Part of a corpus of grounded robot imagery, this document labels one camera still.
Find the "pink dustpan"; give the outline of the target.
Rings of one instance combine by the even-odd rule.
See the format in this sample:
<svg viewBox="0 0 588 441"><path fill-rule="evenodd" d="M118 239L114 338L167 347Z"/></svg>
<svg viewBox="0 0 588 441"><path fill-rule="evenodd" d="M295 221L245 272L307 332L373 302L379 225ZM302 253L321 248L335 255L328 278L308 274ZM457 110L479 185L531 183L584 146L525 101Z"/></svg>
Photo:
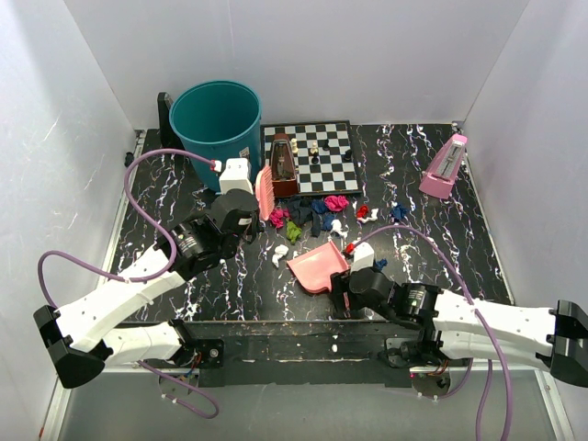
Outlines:
<svg viewBox="0 0 588 441"><path fill-rule="evenodd" d="M288 260L287 266L302 289L309 294L331 292L331 276L341 275L350 268L333 242Z"/></svg>

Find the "pink hand brush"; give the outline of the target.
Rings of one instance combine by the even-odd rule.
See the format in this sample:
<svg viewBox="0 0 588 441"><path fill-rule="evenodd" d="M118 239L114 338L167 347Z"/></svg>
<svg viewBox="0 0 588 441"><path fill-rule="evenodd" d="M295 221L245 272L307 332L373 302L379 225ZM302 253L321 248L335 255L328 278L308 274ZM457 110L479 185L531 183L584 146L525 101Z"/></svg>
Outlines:
<svg viewBox="0 0 588 441"><path fill-rule="evenodd" d="M275 209L275 194L271 168L266 165L257 175L255 180L255 196L259 206L259 218L268 221Z"/></svg>

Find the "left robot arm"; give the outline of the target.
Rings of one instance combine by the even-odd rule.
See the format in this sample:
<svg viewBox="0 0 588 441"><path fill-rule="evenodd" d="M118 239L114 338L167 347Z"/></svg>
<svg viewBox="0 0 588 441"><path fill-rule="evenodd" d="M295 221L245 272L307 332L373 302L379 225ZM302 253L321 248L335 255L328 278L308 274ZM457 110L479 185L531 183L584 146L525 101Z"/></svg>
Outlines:
<svg viewBox="0 0 588 441"><path fill-rule="evenodd" d="M107 366L157 359L178 368L221 365L220 339L193 337L180 320L124 327L135 311L237 254L259 229L255 196L232 189L208 210L160 236L132 265L81 299L47 304L33 314L57 376L66 389L85 385Z"/></svg>

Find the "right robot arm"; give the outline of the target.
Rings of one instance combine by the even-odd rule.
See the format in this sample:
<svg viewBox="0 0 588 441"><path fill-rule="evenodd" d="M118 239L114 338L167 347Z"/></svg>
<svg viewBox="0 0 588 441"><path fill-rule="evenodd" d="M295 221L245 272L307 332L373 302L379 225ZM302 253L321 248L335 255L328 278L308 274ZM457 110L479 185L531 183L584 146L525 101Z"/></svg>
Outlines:
<svg viewBox="0 0 588 441"><path fill-rule="evenodd" d="M367 308L418 332L417 340L396 352L407 367L466 358L505 359L546 371L572 386L587 385L587 314L574 302L528 308L467 300L433 285L398 284L373 267L330 279L337 311Z"/></svg>

